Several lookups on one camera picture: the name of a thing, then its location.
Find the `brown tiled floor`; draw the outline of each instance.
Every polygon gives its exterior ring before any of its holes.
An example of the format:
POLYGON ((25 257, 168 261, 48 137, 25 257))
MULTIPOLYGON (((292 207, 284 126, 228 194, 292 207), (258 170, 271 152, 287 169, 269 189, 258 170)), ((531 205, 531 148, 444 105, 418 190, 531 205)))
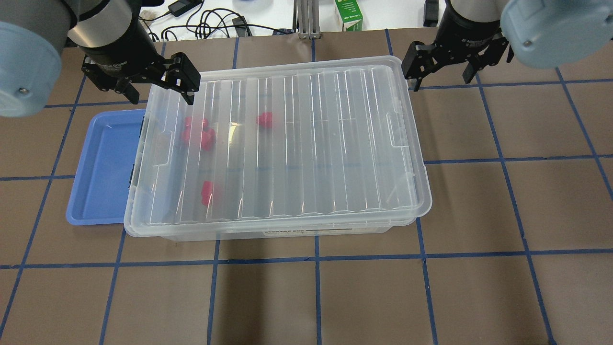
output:
MULTIPOLYGON (((389 42, 401 58, 411 41, 434 35, 390 30, 389 42)), ((186 52, 201 71, 313 58, 310 42, 296 36, 241 38, 235 54, 236 42, 169 42, 165 56, 186 52)), ((612 48, 562 66, 562 75, 612 78, 612 48)), ((389 52, 385 31, 324 33, 315 43, 317 60, 389 52)), ((433 206, 409 226, 318 240, 122 242, 121 225, 74 227, 65 211, 91 118, 145 105, 86 82, 80 104, 121 104, 77 105, 61 146, 82 57, 77 49, 63 54, 49 100, 59 107, 0 118, 3 344, 600 345, 613 338, 613 158, 600 158, 603 176, 555 70, 515 61, 480 73, 498 141, 478 85, 457 86, 463 66, 440 70, 411 93, 433 206), (497 144, 512 159, 501 164, 497 144)), ((611 85, 567 84, 599 155, 613 154, 611 85)))

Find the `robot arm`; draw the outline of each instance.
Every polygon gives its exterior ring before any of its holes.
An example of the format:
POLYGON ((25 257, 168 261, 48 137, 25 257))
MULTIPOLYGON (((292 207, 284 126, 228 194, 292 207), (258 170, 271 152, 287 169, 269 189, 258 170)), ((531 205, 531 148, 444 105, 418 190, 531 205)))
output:
POLYGON ((0 115, 32 115, 46 105, 66 36, 86 53, 82 71, 101 91, 137 104, 132 83, 152 83, 193 104, 198 70, 183 53, 170 59, 157 53, 138 22, 141 6, 141 0, 0 1, 0 115))
POLYGON ((470 83, 486 66, 514 56, 533 68, 580 60, 613 37, 613 0, 446 0, 436 39, 414 41, 402 63, 418 91, 424 77, 444 66, 468 65, 470 83))

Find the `transparent lid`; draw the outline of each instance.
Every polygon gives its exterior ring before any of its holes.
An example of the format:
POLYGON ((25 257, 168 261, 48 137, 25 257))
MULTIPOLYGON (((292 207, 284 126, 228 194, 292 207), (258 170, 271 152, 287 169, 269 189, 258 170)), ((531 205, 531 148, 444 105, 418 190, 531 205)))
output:
POLYGON ((193 106, 151 89, 131 235, 390 227, 430 209, 399 59, 201 76, 193 106))

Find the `green and white carton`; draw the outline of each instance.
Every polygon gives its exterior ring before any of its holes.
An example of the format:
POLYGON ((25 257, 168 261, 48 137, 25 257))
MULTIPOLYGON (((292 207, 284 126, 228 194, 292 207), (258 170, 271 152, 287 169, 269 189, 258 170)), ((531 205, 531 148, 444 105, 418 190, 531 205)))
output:
POLYGON ((361 31, 364 16, 357 5, 357 0, 335 0, 335 3, 338 24, 343 31, 361 31))

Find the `blue plastic tray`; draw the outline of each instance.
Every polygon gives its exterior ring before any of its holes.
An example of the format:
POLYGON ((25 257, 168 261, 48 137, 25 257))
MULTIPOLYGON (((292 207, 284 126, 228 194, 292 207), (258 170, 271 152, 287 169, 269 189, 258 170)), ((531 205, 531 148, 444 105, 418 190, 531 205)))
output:
POLYGON ((91 120, 66 210, 70 224, 123 223, 144 115, 113 111, 91 120))

